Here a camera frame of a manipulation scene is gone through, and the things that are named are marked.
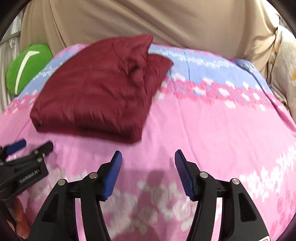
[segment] black clip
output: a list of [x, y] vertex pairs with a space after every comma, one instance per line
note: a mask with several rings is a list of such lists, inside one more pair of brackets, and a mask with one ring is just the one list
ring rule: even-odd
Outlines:
[[81, 200], [86, 240], [110, 241], [99, 202], [111, 196], [121, 165], [121, 152], [116, 151], [109, 163], [82, 180], [59, 180], [42, 205], [28, 241], [78, 241], [75, 198]]
[[0, 201], [6, 204], [48, 175], [44, 158], [52, 152], [52, 142], [43, 144], [28, 156], [6, 161], [9, 155], [25, 146], [26, 141], [21, 140], [0, 148]]
[[186, 196], [198, 201], [186, 241], [211, 241], [217, 197], [223, 200], [219, 241], [270, 241], [260, 213], [238, 179], [214, 179], [188, 162], [181, 150], [175, 153], [175, 164]]

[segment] beige curtain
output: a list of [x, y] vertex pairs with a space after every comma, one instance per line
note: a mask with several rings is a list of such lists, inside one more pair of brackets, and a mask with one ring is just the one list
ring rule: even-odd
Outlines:
[[279, 17], [266, 0], [32, 0], [21, 50], [143, 33], [154, 42], [250, 60], [266, 78]]

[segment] bed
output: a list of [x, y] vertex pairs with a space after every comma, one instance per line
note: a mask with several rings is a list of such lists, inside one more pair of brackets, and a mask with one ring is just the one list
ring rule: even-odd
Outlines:
[[[274, 6], [295, 34], [295, 21], [284, 11], [287, 2]], [[215, 178], [240, 179], [271, 240], [293, 240], [296, 125], [253, 64], [154, 44], [150, 53], [170, 58], [174, 66], [154, 97], [141, 142], [37, 133], [29, 118], [36, 97], [54, 71], [85, 47], [76, 44], [56, 54], [0, 117], [0, 145], [21, 138], [29, 143], [18, 155], [47, 140], [55, 146], [47, 159], [49, 176], [20, 196], [30, 223], [59, 179], [79, 180], [120, 150], [123, 168], [113, 195], [102, 204], [112, 240], [185, 240], [196, 204], [186, 198], [174, 167], [174, 153], [182, 149], [187, 160]], [[84, 240], [78, 201], [76, 211]], [[220, 220], [218, 201], [212, 240], [218, 238]]]

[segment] blue gripper pad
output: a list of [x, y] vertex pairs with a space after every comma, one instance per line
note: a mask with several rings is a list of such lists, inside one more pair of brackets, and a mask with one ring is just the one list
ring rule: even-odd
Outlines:
[[27, 145], [26, 140], [24, 140], [24, 139], [20, 140], [16, 143], [13, 143], [13, 144], [7, 146], [6, 153], [7, 153], [7, 155], [11, 155], [11, 154], [19, 151], [20, 149], [23, 149], [26, 145]]
[[193, 200], [194, 190], [193, 190], [193, 179], [189, 173], [189, 170], [186, 166], [187, 160], [185, 159], [181, 150], [175, 152], [175, 164], [178, 170], [184, 191], [186, 196]]
[[122, 154], [120, 151], [116, 151], [110, 161], [111, 167], [107, 176], [104, 179], [104, 192], [102, 197], [107, 200], [112, 195], [121, 165], [122, 165]]

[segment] floral pattern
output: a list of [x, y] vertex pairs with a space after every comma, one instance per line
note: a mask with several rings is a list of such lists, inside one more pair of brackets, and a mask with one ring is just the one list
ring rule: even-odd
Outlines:
[[266, 108], [277, 108], [283, 111], [283, 105], [273, 94], [266, 92], [259, 85], [251, 88], [243, 82], [243, 88], [237, 88], [230, 81], [218, 84], [209, 78], [203, 78], [200, 83], [186, 80], [180, 74], [174, 74], [173, 78], [166, 77], [161, 89], [156, 93], [155, 99], [163, 99], [167, 94], [173, 94], [178, 99], [190, 99], [191, 101], [203, 101], [213, 105], [215, 101], [224, 101], [228, 108], [235, 109], [236, 105], [249, 106], [264, 111]]
[[59, 53], [57, 53], [53, 59], [62, 58], [68, 52], [72, 52], [72, 53], [80, 52], [81, 50], [85, 49], [87, 46], [88, 45], [85, 45], [85, 44], [76, 44], [76, 45], [73, 45], [73, 46], [69, 46], [69, 47], [63, 49], [62, 51], [60, 51]]
[[38, 96], [36, 93], [37, 92], [33, 92], [32, 95], [26, 94], [23, 98], [14, 99], [9, 104], [3, 115], [14, 114], [20, 110], [31, 109]]
[[58, 69], [58, 67], [51, 67], [51, 66], [46, 66], [43, 70], [41, 70], [33, 79], [32, 81], [38, 79], [40, 76], [46, 77], [46, 76], [52, 76], [52, 74]]
[[284, 182], [284, 176], [289, 171], [293, 171], [296, 161], [296, 143], [288, 148], [288, 152], [276, 159], [275, 165], [271, 172], [262, 166], [260, 175], [256, 171], [249, 175], [240, 175], [240, 180], [247, 183], [248, 193], [252, 198], [262, 198], [262, 202], [269, 197], [269, 193], [280, 193], [281, 186]]
[[[203, 58], [197, 58], [197, 57], [193, 57], [193, 56], [186, 56], [184, 53], [182, 53], [184, 50], [182, 50], [180, 53], [176, 52], [176, 51], [168, 51], [168, 50], [163, 50], [163, 49], [158, 49], [158, 50], [150, 50], [149, 53], [152, 54], [159, 54], [162, 56], [165, 56], [167, 58], [176, 58], [181, 62], [186, 62], [186, 63], [194, 63], [197, 66], [205, 66], [208, 68], [213, 68], [213, 69], [220, 69], [220, 68], [230, 68], [230, 67], [234, 67], [235, 64], [233, 64], [231, 61], [227, 60], [227, 59], [223, 59], [223, 60], [219, 60], [219, 61], [206, 61]], [[207, 52], [202, 52], [202, 51], [198, 51], [198, 52], [194, 52], [192, 50], [188, 50], [189, 52], [192, 53], [201, 53], [204, 55], [204, 53]]]
[[286, 195], [278, 199], [277, 202], [278, 218], [271, 226], [270, 236], [273, 237], [276, 230], [284, 232], [296, 213], [296, 191], [286, 191]]

